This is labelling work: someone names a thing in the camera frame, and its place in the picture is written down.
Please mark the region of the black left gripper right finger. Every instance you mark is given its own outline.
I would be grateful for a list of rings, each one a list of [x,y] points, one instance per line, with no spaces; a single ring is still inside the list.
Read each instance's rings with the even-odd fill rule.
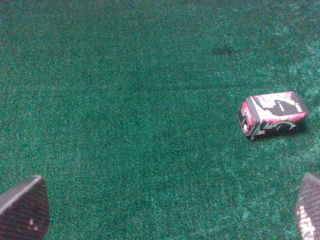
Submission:
[[[303,240],[320,239],[320,176],[307,172],[301,180],[295,217]]]

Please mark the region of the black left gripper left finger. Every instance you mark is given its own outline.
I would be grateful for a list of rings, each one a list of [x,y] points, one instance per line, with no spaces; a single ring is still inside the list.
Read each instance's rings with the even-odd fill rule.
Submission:
[[[42,240],[49,224],[49,198],[45,180],[34,175],[0,195],[0,238]]]

